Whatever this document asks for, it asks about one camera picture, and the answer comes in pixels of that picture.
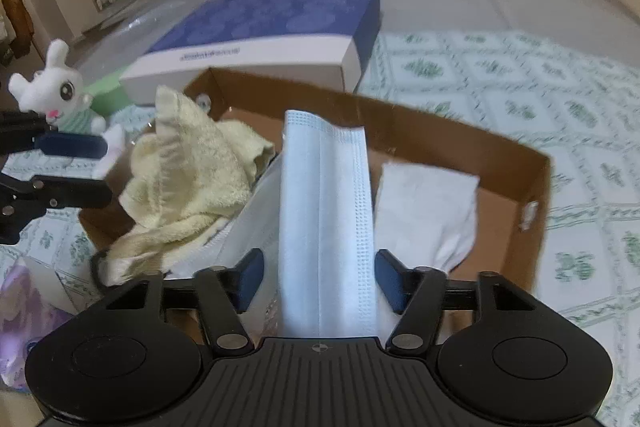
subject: brown jacket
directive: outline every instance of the brown jacket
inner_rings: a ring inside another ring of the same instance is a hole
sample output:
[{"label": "brown jacket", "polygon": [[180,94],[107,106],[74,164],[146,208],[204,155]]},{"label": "brown jacket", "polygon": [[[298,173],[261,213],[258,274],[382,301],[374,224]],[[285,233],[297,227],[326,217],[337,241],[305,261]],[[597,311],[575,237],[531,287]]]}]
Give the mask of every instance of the brown jacket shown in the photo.
[{"label": "brown jacket", "polygon": [[15,58],[29,54],[33,38],[33,22],[22,0],[2,0],[6,16],[15,30],[15,40],[11,43]]}]

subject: ribbed black surface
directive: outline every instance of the ribbed black surface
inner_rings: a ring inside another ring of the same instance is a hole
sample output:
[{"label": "ribbed black surface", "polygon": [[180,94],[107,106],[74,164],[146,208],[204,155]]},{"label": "ribbed black surface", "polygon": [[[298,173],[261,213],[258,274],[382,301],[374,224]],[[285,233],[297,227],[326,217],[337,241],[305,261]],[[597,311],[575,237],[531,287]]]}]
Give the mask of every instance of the ribbed black surface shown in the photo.
[{"label": "ribbed black surface", "polygon": [[252,355],[216,362],[187,400],[136,427],[399,425],[495,424],[453,403],[422,362],[390,357],[374,339],[266,339]]}]

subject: purple plastic package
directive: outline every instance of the purple plastic package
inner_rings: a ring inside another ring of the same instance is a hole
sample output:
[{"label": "purple plastic package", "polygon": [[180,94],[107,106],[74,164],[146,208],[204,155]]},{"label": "purple plastic package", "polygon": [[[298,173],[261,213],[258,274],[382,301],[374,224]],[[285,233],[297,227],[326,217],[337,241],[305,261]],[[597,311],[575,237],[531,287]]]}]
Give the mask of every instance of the purple plastic package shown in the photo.
[{"label": "purple plastic package", "polygon": [[0,378],[16,391],[28,391],[24,362],[31,347],[73,315],[42,301],[29,269],[18,260],[0,286]]}]

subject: cardboard box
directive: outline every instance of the cardboard box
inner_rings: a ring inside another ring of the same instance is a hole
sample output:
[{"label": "cardboard box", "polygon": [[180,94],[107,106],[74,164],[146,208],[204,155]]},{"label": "cardboard box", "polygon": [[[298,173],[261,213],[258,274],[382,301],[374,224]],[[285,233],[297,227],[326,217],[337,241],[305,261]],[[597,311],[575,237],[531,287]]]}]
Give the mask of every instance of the cardboard box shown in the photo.
[{"label": "cardboard box", "polygon": [[352,92],[380,29],[380,0],[210,0],[120,81],[136,103],[182,90],[207,68],[237,68]]},{"label": "cardboard box", "polygon": [[[479,176],[476,243],[452,277],[475,280],[479,271],[491,270],[524,289],[531,288],[548,207],[551,167],[547,156],[433,114],[238,71],[208,70],[184,92],[200,101],[206,95],[211,103],[211,118],[242,120],[271,140],[277,150],[282,148],[287,109],[309,111],[340,126],[364,126],[373,195],[382,164],[389,160],[435,165]],[[119,195],[129,179],[127,154],[106,180]],[[82,210],[80,222],[98,249],[108,247],[133,226],[115,198],[104,209]]]}]

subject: crosshair symbol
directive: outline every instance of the crosshair symbol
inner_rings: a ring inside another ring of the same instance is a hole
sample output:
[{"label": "crosshair symbol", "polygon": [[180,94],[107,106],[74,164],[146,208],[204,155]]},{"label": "crosshair symbol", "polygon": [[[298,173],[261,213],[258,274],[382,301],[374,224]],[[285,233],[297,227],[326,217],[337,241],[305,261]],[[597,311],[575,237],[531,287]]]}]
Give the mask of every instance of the crosshair symbol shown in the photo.
[{"label": "crosshair symbol", "polygon": [[314,344],[313,346],[311,346],[311,349],[313,349],[316,353],[324,353],[327,349],[331,349],[331,347],[327,346],[326,344]]}]

